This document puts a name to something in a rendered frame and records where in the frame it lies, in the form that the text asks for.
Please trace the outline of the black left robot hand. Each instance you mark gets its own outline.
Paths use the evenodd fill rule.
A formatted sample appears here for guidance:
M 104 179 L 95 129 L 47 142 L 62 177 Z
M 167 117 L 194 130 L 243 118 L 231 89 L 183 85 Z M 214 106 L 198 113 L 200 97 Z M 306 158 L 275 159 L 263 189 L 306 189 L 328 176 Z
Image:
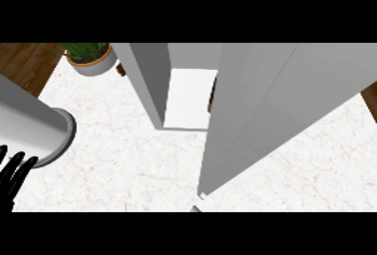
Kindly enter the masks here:
M 7 164 L 0 169 L 0 213 L 7 213 L 13 210 L 13 199 L 18 195 L 31 168 L 38 161 L 37 156 L 31 156 L 27 161 L 22 161 L 24 157 L 25 152 L 16 152 L 9 159 Z

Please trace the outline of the grey cabinet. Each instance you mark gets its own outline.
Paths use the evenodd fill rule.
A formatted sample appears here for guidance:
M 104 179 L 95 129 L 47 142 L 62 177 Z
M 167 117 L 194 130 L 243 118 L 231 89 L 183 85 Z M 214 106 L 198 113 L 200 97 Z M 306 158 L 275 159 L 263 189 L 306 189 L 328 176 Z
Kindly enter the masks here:
M 114 43 L 158 130 L 207 131 L 222 43 Z

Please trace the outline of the green plant in grey pot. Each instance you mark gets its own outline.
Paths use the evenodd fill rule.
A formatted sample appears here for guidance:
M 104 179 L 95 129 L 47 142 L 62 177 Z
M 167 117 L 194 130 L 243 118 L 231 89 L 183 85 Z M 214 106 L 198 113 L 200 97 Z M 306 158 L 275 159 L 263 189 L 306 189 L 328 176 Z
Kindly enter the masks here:
M 40 43 L 34 43 L 34 46 L 64 56 L 77 73 L 86 77 L 105 74 L 118 60 L 109 43 L 61 43 L 62 51 Z

